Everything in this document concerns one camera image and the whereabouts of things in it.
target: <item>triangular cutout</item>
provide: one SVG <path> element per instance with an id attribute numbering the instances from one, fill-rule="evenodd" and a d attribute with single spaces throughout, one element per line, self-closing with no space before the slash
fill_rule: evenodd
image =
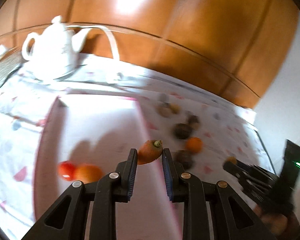
<path id="1" fill-rule="evenodd" d="M 246 227 L 253 226 L 253 221 L 247 215 L 247 213 L 242 209 L 242 207 L 237 203 L 233 197 L 229 197 L 229 203 L 234 217 L 235 225 L 238 229 L 243 229 Z"/>
<path id="2" fill-rule="evenodd" d="M 66 196 L 47 217 L 45 224 L 49 227 L 62 229 L 71 203 L 71 196 Z"/>

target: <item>wooden wall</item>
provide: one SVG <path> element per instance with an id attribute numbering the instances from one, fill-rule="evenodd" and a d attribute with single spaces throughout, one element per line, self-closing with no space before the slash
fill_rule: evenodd
<path id="1" fill-rule="evenodd" d="M 28 33 L 42 33 L 57 15 L 68 23 L 103 24 L 115 31 L 122 61 L 253 107 L 279 71 L 298 21 L 292 0 L 143 0 L 132 11 L 119 4 L 7 0 L 0 44 L 22 46 Z M 89 33 L 83 52 L 111 57 L 99 30 Z"/>

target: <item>patterned tablecloth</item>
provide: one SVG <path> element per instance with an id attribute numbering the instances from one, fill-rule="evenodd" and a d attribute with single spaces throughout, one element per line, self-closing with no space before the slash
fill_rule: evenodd
<path id="1" fill-rule="evenodd" d="M 175 78 L 124 62 L 119 62 L 117 67 L 123 80 L 116 87 L 105 86 L 107 66 L 113 63 L 110 61 L 81 54 L 77 71 L 62 82 L 50 85 L 31 78 L 25 66 L 0 88 L 0 227 L 10 239 L 21 239 L 34 223 L 32 192 L 36 151 L 51 104 L 65 94 L 137 98 L 150 136 L 160 138 L 171 152 L 184 146 L 184 142 L 171 135 L 172 126 L 185 122 L 187 111 L 196 114 L 201 126 L 193 136 L 201 138 L 205 147 L 194 157 L 195 165 L 189 172 L 210 183 L 226 180 L 251 206 L 253 202 L 241 193 L 238 182 L 223 171 L 224 159 L 235 156 L 273 172 L 252 125 L 255 112 Z M 163 118 L 156 113 L 160 93 L 181 106 L 179 115 Z"/>

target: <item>black gripper holding object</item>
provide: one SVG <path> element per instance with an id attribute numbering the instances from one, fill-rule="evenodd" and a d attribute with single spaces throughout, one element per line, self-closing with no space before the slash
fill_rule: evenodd
<path id="1" fill-rule="evenodd" d="M 293 212 L 292 192 L 300 173 L 300 147 L 287 140 L 284 165 L 280 177 L 256 165 L 225 162 L 223 169 L 237 177 L 249 198 L 265 213 L 279 213 L 288 217 Z"/>
<path id="2" fill-rule="evenodd" d="M 128 159 L 99 181 L 72 184 L 30 228 L 22 240 L 83 240 L 90 201 L 94 200 L 90 240 L 115 240 L 115 202 L 128 202 L 132 196 L 138 153 L 131 149 Z"/>
<path id="3" fill-rule="evenodd" d="M 162 168 L 170 200 L 184 202 L 183 240 L 210 239 L 206 201 L 210 205 L 214 239 L 276 240 L 227 183 L 210 184 L 190 173 L 190 177 L 181 176 L 185 171 L 173 161 L 169 149 L 162 152 Z"/>

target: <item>teapot handle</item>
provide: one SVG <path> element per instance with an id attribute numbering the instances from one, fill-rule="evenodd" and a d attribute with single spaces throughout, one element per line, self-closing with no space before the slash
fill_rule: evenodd
<path id="1" fill-rule="evenodd" d="M 28 52 L 28 44 L 29 44 L 29 41 L 31 39 L 34 39 L 34 42 L 35 40 L 39 37 L 39 34 L 38 33 L 29 33 L 28 36 L 26 37 L 26 40 L 23 42 L 23 45 L 22 45 L 22 49 L 21 49 L 21 54 L 23 56 L 23 58 L 25 60 L 31 60 L 32 59 L 32 55 L 29 54 Z"/>

